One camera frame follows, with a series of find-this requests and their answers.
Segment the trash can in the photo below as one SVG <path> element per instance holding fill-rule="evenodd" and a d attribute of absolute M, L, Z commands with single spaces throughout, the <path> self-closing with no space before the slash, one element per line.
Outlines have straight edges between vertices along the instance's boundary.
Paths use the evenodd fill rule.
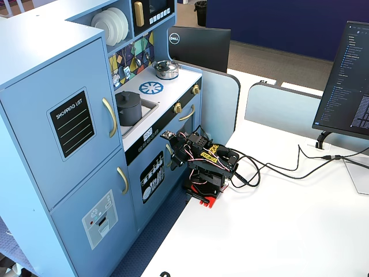
<path fill-rule="evenodd" d="M 197 1 L 195 3 L 195 12 L 197 12 L 197 24 L 206 27 L 206 6 L 207 1 Z"/>

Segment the computer monitor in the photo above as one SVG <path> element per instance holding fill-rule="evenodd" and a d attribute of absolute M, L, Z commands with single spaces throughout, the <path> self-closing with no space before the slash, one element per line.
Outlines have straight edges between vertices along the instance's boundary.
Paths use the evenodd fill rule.
<path fill-rule="evenodd" d="M 171 27 L 168 34 L 172 59 L 227 72 L 230 29 Z"/>
<path fill-rule="evenodd" d="M 369 140 L 369 24 L 347 22 L 312 127 Z"/>

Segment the dell logo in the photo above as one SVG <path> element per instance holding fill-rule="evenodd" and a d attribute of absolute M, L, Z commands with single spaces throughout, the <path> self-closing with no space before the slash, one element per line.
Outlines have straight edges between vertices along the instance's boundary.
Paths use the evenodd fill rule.
<path fill-rule="evenodd" d="M 169 41 L 172 43 L 172 44 L 177 44 L 179 43 L 179 35 L 177 33 L 172 33 L 170 36 L 169 36 Z"/>

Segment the ice dispenser panel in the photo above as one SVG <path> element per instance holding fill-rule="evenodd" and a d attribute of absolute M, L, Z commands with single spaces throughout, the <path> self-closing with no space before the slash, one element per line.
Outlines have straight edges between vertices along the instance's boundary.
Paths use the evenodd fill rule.
<path fill-rule="evenodd" d="M 117 221 L 113 192 L 110 190 L 82 220 L 92 250 Z"/>

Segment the yellow label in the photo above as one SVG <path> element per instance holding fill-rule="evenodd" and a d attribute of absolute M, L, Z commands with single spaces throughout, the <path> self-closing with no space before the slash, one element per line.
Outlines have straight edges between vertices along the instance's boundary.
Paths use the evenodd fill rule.
<path fill-rule="evenodd" d="M 211 160 L 213 163 L 217 163 L 217 161 L 218 161 L 216 158 L 210 156 L 209 154 L 207 154 L 205 152 L 201 153 L 201 156 L 204 157 L 207 160 Z"/>
<path fill-rule="evenodd" d="M 210 149 L 209 149 L 209 151 L 211 152 L 211 153 L 213 153 L 213 154 L 215 154 L 216 152 L 217 152 L 217 150 L 218 150 L 218 147 L 219 147 L 219 145 L 213 145 Z"/>

